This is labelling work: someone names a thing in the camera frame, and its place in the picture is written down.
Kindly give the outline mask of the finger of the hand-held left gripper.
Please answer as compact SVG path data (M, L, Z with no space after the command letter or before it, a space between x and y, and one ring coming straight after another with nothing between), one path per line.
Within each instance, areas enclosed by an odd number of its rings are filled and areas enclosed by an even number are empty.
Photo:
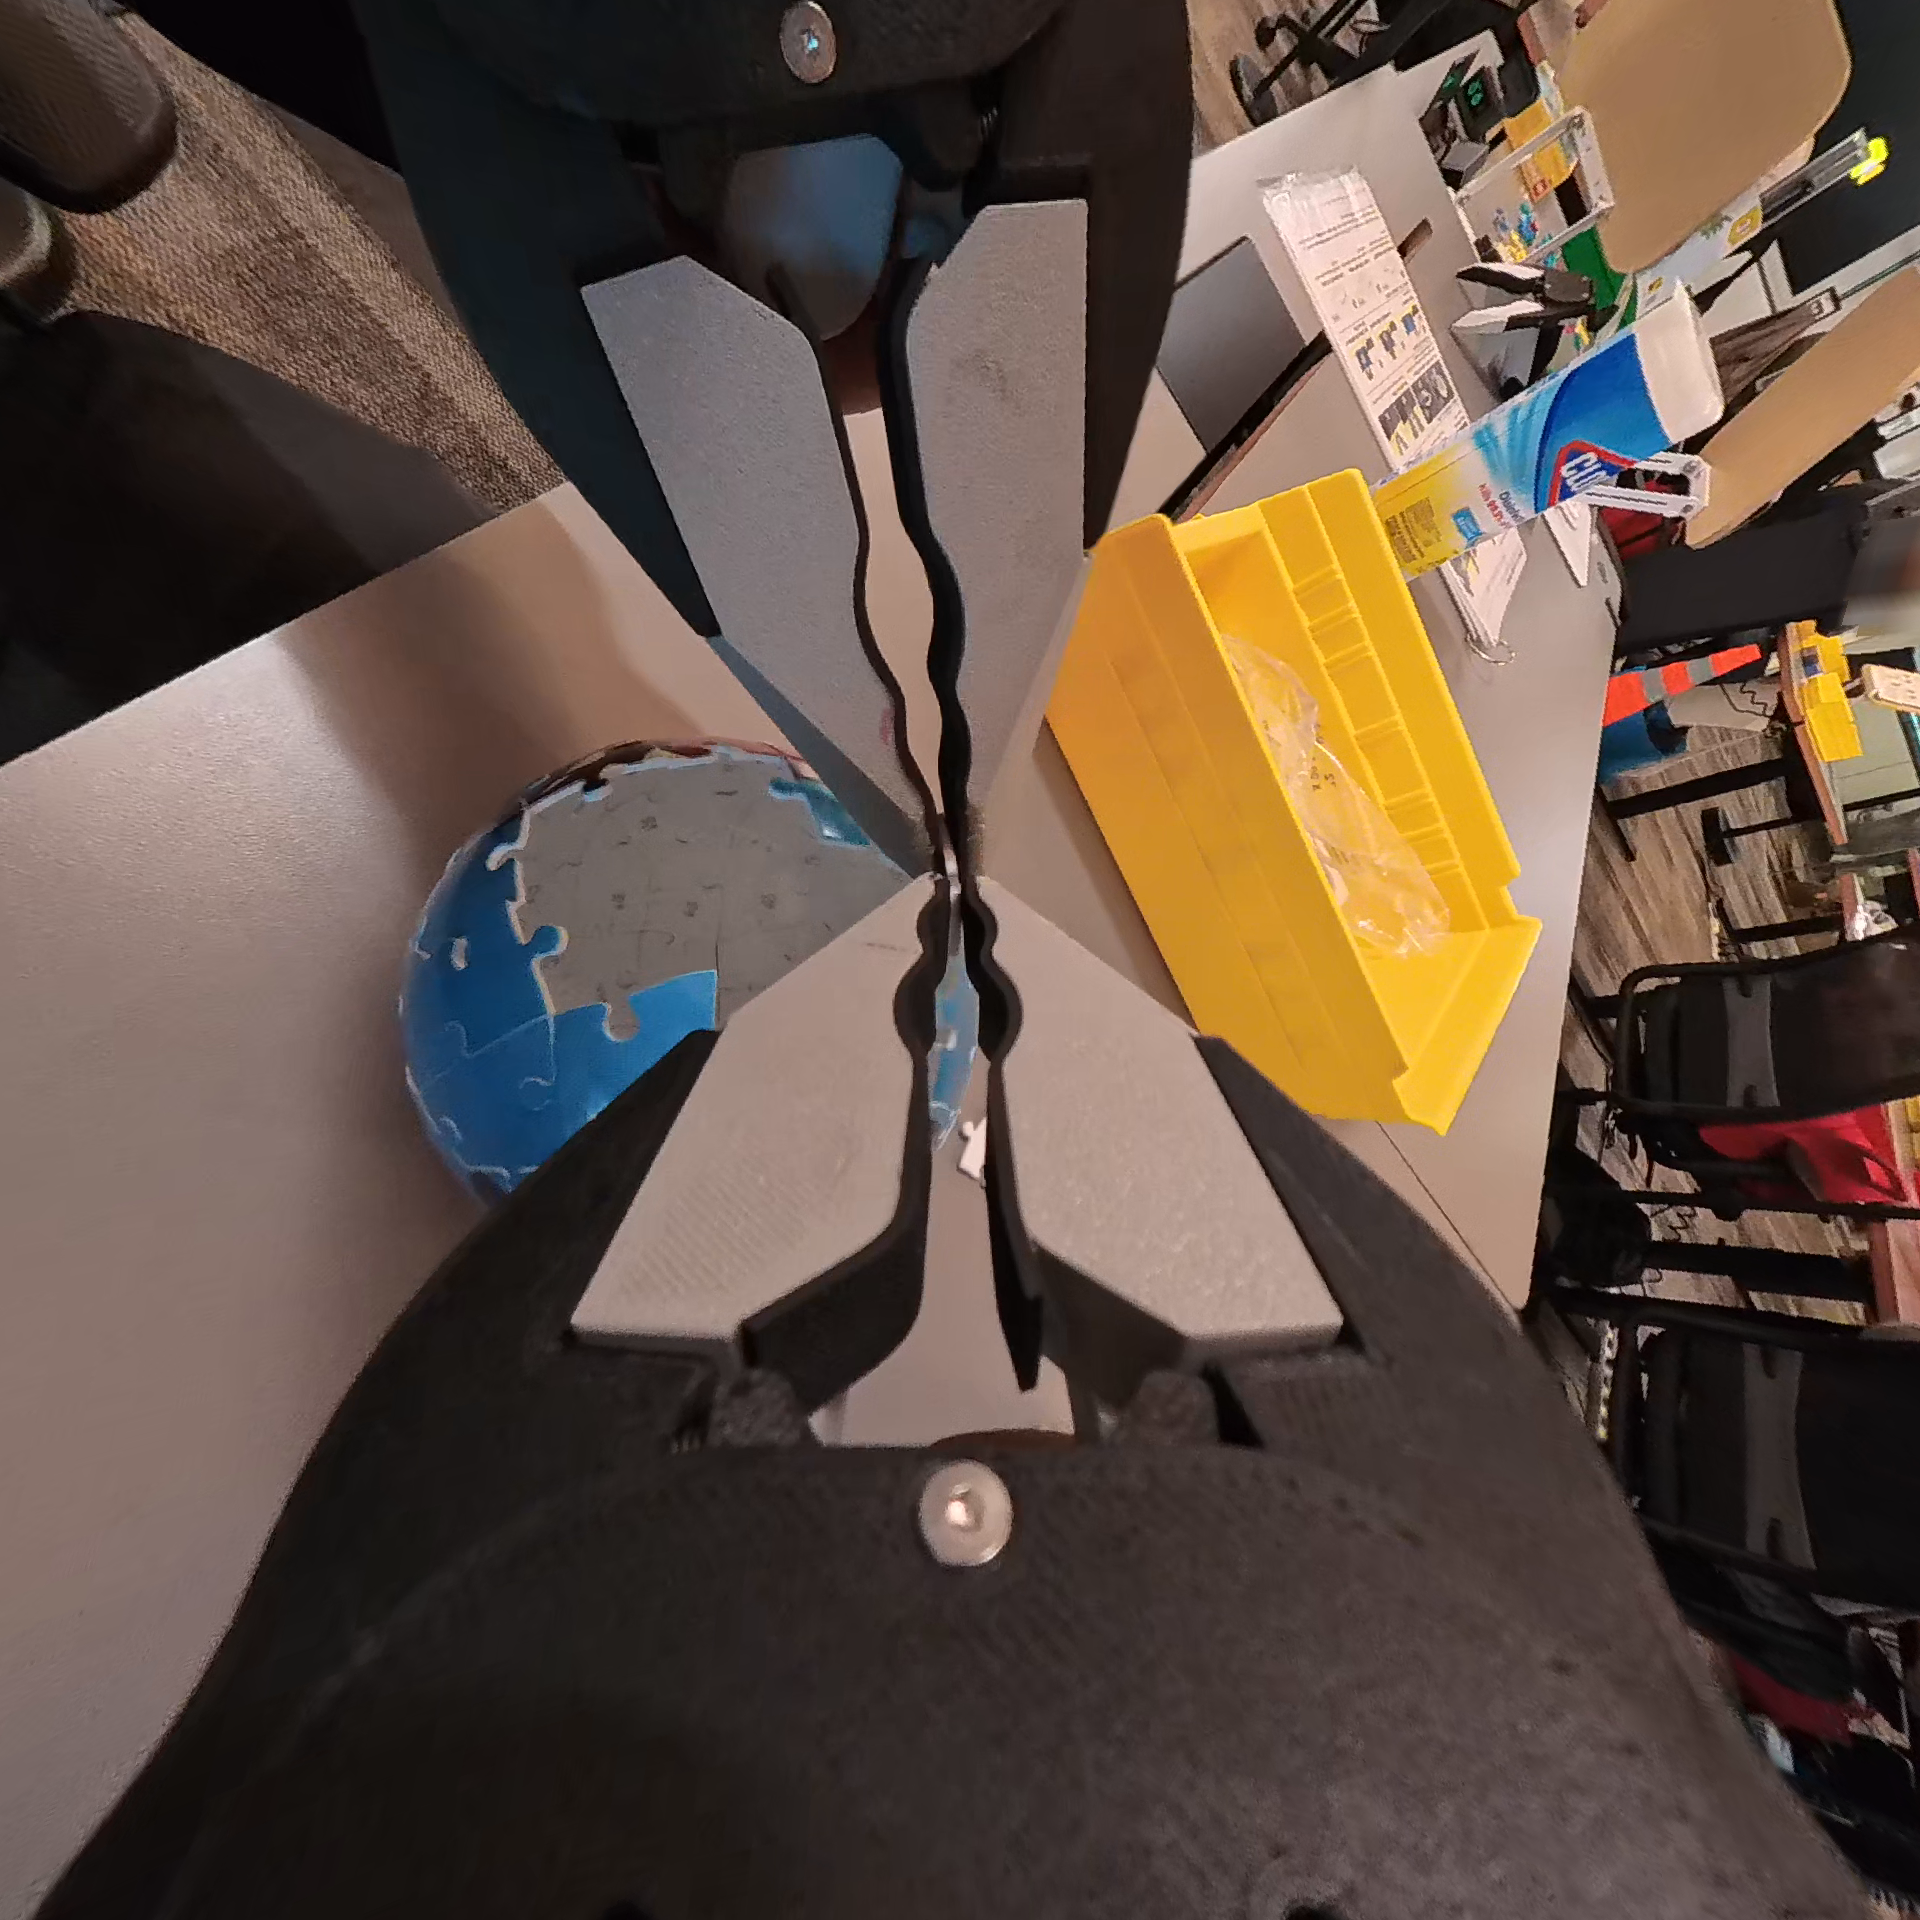
M867 840L911 875L939 872L899 682L867 617L867 524L809 336L683 254L582 299L715 653Z
M991 864L1087 572L1082 197L987 204L909 264L890 323L895 492L932 596L925 678L960 879Z

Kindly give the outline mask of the black mesh chair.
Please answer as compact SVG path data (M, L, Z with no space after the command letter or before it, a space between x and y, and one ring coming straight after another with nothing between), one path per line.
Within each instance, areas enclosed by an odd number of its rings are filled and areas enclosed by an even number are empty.
M1898 1615L1918 1606L1918 1344L1816 1322L1653 1322L1614 1463L1653 1537Z
M1697 1128L1800 1122L1918 1093L1918 939L1893 927L1785 957L1646 966L1607 1002L1597 1096L1646 1156L1691 1180L1721 1217L1748 1210L1852 1222L1915 1220L1915 1206L1823 1197L1757 1204Z

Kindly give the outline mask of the black office chair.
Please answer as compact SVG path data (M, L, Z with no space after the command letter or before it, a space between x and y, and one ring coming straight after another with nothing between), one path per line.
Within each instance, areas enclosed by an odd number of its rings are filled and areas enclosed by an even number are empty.
M1 758L485 524L429 451L95 309L4 323Z

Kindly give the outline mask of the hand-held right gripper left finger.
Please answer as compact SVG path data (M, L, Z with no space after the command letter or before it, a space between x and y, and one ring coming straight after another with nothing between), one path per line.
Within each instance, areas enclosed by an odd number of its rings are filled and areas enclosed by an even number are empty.
M727 1019L584 1293L576 1337L841 1398L918 1318L947 883L909 879Z

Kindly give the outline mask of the white paper sheet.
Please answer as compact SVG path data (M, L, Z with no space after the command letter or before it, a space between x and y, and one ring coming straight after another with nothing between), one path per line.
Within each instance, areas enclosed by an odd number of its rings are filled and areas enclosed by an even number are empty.
M1523 577L1523 564L1523 534L1507 529L1476 540L1437 569L1476 659L1494 666L1516 659L1516 648L1503 638L1503 623Z

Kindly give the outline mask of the black tablet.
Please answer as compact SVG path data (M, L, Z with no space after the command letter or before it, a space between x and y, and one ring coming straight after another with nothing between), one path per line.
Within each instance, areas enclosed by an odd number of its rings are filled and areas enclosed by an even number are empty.
M1295 387L1329 355L1304 333L1249 235L1205 257L1172 291L1155 371L1199 453L1167 492L1172 522L1199 513Z

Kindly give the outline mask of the laminated instruction sheet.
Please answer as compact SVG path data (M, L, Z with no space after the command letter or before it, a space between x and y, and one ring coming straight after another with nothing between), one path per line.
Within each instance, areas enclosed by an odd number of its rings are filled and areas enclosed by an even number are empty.
M1471 424L1405 260L1356 170L1290 171L1260 202L1392 473Z

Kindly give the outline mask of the colourful toy box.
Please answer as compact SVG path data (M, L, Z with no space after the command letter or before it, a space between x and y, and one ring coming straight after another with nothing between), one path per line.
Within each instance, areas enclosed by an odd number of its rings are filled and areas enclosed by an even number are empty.
M1572 107L1505 146L1452 202L1481 264L1548 265L1615 208L1591 114Z

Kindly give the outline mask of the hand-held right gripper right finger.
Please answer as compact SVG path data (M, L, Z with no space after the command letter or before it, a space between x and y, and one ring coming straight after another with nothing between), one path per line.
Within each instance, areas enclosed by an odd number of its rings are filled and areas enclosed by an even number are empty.
M1321 1353L1343 1314L1199 1033L996 879L968 896L982 1188L1019 1387L1120 1411L1155 1374Z

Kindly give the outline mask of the red bag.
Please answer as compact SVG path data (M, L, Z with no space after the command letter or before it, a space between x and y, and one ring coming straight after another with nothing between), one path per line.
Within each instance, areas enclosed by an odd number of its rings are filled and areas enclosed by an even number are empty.
M1721 1122L1695 1130L1710 1158L1772 1172L1734 1180L1755 1204L1823 1197L1838 1204L1915 1206L1915 1167L1901 1161L1889 1108L1769 1122Z

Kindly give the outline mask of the blue puzzle ball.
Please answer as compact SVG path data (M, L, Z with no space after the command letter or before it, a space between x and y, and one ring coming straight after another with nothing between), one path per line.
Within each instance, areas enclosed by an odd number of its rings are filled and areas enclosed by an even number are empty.
M422 1131L482 1204L906 873L799 755L634 740L527 785L453 852L401 960Z

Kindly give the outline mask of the yellow plastic bin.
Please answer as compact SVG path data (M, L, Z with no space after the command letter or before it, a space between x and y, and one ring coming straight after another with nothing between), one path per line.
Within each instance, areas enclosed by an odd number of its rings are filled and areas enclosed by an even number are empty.
M1427 948L1359 932L1233 643L1301 683L1433 885ZM1364 476L1108 534L1045 719L1199 1032L1314 1116L1445 1133L1542 923Z

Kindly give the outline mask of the tan chair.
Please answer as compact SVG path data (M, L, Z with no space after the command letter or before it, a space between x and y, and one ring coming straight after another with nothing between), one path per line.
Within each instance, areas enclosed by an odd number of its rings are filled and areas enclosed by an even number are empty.
M1834 2L1610 2L1555 68L1590 118L1607 265L1655 265L1812 139L1854 70Z
M1842 313L1704 443L1706 504L1683 544L1702 550L1766 507L1918 382L1918 265Z

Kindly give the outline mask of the white plastic clip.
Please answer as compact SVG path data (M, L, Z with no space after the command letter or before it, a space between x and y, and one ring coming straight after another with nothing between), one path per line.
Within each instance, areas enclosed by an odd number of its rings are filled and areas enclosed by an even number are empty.
M1626 562L1683 540L1686 524L1710 499L1711 466L1694 451L1668 450L1614 469L1553 502L1543 522L1573 577L1584 583L1597 550Z

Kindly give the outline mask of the clear plastic bag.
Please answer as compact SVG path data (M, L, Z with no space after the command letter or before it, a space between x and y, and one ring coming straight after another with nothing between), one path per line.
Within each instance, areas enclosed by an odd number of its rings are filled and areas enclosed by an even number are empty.
M1219 645L1345 930L1393 957L1442 948L1452 914L1437 883L1331 752L1308 682L1240 635L1224 633Z

